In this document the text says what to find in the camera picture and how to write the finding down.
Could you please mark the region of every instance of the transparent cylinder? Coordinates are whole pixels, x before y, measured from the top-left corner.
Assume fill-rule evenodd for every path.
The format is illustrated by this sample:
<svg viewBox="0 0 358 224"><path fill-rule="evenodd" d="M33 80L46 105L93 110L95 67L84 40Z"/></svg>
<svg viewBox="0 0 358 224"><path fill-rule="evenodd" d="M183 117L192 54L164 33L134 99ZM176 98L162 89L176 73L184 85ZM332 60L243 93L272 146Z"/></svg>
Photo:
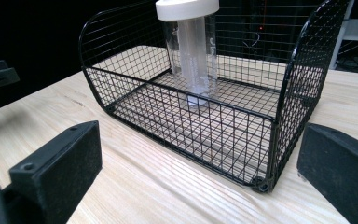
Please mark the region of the transparent cylinder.
<svg viewBox="0 0 358 224"><path fill-rule="evenodd" d="M176 88L207 98L215 97L217 79L214 14L164 22L167 49ZM190 106L206 105L188 96Z"/></svg>

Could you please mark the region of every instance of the light wood surface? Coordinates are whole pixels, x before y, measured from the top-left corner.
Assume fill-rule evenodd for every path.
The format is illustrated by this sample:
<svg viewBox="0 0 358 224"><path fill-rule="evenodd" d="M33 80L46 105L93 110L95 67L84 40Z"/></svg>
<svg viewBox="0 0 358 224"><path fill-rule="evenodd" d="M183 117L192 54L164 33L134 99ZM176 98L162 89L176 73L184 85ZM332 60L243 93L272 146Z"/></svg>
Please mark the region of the light wood surface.
<svg viewBox="0 0 358 224"><path fill-rule="evenodd" d="M277 186L259 194L110 118L82 73L0 108L0 186L8 169L63 130L100 122L103 169L69 223L347 223L297 175L300 141ZM358 74L329 71L310 122L358 139Z"/></svg>

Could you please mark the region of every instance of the black wire cage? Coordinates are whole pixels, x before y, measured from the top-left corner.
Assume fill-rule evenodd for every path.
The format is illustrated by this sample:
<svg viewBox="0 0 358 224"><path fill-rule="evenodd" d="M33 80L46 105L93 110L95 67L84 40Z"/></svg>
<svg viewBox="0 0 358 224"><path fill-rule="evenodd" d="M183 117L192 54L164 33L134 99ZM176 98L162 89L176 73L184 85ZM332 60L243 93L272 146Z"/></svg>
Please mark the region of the black wire cage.
<svg viewBox="0 0 358 224"><path fill-rule="evenodd" d="M220 2L214 97L175 83L155 1L93 16L81 32L79 56L107 114L265 192L276 185L318 103L348 1L252 2ZM206 105L181 104L189 96Z"/></svg>

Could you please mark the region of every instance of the white plastic lid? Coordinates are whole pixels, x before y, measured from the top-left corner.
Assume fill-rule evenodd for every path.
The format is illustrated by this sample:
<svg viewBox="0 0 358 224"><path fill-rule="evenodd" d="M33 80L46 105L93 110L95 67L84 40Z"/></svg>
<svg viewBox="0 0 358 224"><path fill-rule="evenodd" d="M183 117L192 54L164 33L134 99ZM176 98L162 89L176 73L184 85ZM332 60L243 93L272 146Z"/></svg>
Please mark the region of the white plastic lid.
<svg viewBox="0 0 358 224"><path fill-rule="evenodd" d="M219 0L159 0L156 10L161 21L182 21L215 13Z"/></svg>

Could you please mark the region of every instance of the cage side panel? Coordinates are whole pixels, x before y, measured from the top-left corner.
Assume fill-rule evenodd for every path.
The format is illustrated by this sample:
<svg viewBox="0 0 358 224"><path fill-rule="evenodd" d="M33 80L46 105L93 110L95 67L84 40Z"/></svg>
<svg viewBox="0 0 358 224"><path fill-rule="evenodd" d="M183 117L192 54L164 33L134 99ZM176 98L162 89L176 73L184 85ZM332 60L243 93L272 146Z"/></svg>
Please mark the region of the cage side panel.
<svg viewBox="0 0 358 224"><path fill-rule="evenodd" d="M347 4L347 0L324 2L310 16L299 36L278 117L281 128L273 164L276 180L319 101Z"/></svg>
<svg viewBox="0 0 358 224"><path fill-rule="evenodd" d="M139 88L110 71L150 80L169 69L164 36L155 4L145 1L99 13L83 29L80 58L104 106Z"/></svg>

